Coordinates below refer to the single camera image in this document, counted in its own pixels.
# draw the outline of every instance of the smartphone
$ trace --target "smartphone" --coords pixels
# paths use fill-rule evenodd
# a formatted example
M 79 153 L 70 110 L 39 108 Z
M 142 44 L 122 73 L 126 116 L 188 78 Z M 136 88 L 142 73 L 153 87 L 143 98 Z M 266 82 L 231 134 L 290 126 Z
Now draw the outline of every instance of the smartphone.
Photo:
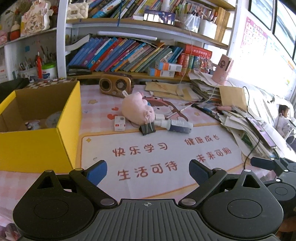
M 260 123 L 250 117 L 246 117 L 247 122 L 250 124 L 253 131 L 258 135 L 259 139 L 269 148 L 275 148 L 276 144 L 272 140 L 272 138 L 268 135 L 268 133 L 264 130 L 264 128 L 260 125 Z

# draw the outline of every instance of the white bottle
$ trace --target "white bottle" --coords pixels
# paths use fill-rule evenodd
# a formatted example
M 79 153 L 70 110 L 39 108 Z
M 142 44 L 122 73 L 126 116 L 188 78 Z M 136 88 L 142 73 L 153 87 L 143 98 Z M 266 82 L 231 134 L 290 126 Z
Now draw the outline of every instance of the white bottle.
M 162 12 L 169 12 L 170 11 L 170 0 L 163 0 L 160 10 Z
M 193 124 L 187 121 L 181 120 L 155 120 L 154 124 L 162 128 L 166 128 L 168 131 L 175 131 L 181 133 L 190 133 Z

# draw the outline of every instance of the screw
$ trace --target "screw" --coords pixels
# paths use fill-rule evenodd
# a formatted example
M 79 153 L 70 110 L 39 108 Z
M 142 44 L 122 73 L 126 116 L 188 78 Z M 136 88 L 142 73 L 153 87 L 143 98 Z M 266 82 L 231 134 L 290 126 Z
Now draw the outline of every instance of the screw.
M 184 198 L 181 203 L 185 206 L 192 206 L 196 203 L 196 201 L 192 198 Z

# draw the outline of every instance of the stack of papers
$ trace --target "stack of papers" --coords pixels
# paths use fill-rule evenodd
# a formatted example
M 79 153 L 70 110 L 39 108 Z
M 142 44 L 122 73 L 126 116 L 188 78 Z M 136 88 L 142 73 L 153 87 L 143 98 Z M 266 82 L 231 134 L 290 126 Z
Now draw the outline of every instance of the stack of papers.
M 242 153 L 245 156 L 248 156 L 253 147 L 258 143 L 259 138 L 257 134 L 254 133 L 249 123 L 246 121 L 245 117 L 249 116 L 247 113 L 244 114 L 236 114 L 234 112 L 224 112 L 224 115 L 219 115 L 219 119 L 221 124 L 233 134 L 237 145 L 241 149 Z M 277 158 L 277 155 L 280 157 L 286 157 L 289 159 L 295 158 L 295 153 L 293 150 L 290 150 L 287 147 L 286 141 L 281 137 L 281 135 L 270 125 L 264 121 L 258 120 L 258 122 L 262 125 L 264 130 L 269 134 L 272 140 L 275 142 L 277 147 L 275 149 L 267 148 L 262 141 L 259 142 L 256 149 L 250 154 L 249 159 L 254 156 L 262 157 L 262 158 Z
M 191 80 L 192 90 L 202 99 L 221 103 L 221 95 L 219 86 L 215 81 L 212 80 L 212 76 L 206 73 L 194 71 L 194 73 L 188 74 Z

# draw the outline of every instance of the wooden shelf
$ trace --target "wooden shelf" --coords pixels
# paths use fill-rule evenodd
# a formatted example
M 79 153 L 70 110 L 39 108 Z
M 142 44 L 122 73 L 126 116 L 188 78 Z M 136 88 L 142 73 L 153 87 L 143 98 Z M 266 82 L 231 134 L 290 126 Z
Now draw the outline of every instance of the wooden shelf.
M 86 18 L 86 19 L 73 19 L 67 20 L 67 24 L 72 26 L 72 28 L 80 28 L 80 27 L 116 27 L 118 19 L 114 18 Z M 140 21 L 134 19 L 124 18 L 120 20 L 119 28 L 115 28 L 118 32 L 122 31 L 122 28 L 137 28 L 137 29 L 147 29 L 150 31 L 157 31 L 162 33 L 170 33 L 174 35 L 179 35 L 186 37 L 188 39 L 191 38 L 196 41 L 204 42 L 205 44 L 213 45 L 222 49 L 227 49 L 228 45 L 221 43 L 217 40 L 211 39 L 202 34 L 198 34 L 195 32 L 190 32 L 185 29 L 177 28 L 175 26 L 170 26 L 162 23 L 154 23 L 148 21 Z
M 75 78 L 79 79 L 96 79 L 100 78 L 101 75 L 104 72 L 93 72 L 92 74 L 89 75 L 79 75 L 75 76 Z M 173 82 L 180 82 L 182 76 L 175 76 L 174 78 L 169 78 L 169 77 L 156 77 L 156 76 L 150 76 L 147 73 L 136 73 L 136 72 L 124 72 L 124 71 L 117 71 L 116 73 L 123 73 L 123 74 L 129 74 L 134 77 L 134 79 L 147 79 L 147 80 L 169 80 Z M 190 82 L 190 79 L 188 76 L 184 76 L 182 82 Z
M 235 10 L 235 6 L 232 6 L 230 3 L 226 2 L 225 0 L 208 0 L 208 1 L 212 4 L 215 4 L 218 7 L 224 8 L 225 10 Z

